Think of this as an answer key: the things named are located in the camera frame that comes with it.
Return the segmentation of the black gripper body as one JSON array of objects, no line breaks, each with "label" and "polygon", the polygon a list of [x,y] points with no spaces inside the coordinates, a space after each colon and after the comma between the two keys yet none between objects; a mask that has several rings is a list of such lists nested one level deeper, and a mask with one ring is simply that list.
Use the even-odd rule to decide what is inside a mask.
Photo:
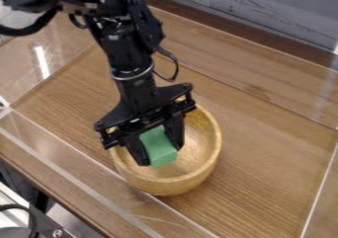
[{"label": "black gripper body", "polygon": [[178,114],[183,116],[196,109],[192,83],[159,87],[155,77],[147,74],[135,79],[117,81],[121,101],[97,122],[106,149],[125,145],[131,135],[138,135],[162,125]]}]

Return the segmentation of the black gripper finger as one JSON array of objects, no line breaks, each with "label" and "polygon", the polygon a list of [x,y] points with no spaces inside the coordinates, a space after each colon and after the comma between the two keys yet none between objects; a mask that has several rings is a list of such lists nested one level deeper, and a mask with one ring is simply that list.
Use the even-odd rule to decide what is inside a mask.
[{"label": "black gripper finger", "polygon": [[146,147],[142,143],[142,140],[138,136],[129,136],[126,139],[126,147],[129,149],[130,154],[134,157],[139,166],[150,166],[151,161],[149,157],[149,153]]},{"label": "black gripper finger", "polygon": [[175,115],[166,122],[166,133],[173,146],[179,150],[185,144],[185,124],[182,114]]}]

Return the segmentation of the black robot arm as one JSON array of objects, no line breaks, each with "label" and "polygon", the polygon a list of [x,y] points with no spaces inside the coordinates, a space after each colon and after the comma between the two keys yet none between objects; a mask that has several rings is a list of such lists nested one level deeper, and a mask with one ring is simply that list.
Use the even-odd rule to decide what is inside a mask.
[{"label": "black robot arm", "polygon": [[29,36],[42,30],[59,12],[75,26],[90,30],[110,63],[121,100],[97,122],[103,146],[123,146],[141,166],[162,167],[177,159],[185,144],[183,118],[196,109],[189,83],[157,85],[154,53],[162,48],[163,23],[146,0],[0,0],[15,11],[42,17],[25,28],[0,25],[0,34]]}]

